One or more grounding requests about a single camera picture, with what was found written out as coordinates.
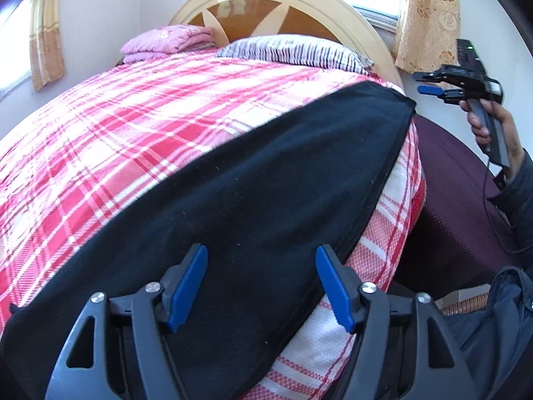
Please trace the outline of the dark jacket right forearm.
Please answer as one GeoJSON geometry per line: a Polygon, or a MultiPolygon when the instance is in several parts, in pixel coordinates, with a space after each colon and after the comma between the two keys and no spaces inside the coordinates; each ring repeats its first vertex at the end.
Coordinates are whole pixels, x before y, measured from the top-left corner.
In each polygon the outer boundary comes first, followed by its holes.
{"type": "Polygon", "coordinates": [[[524,154],[514,176],[496,178],[490,202],[507,217],[521,266],[492,281],[485,309],[447,319],[479,399],[532,398],[532,160],[524,154]]]}

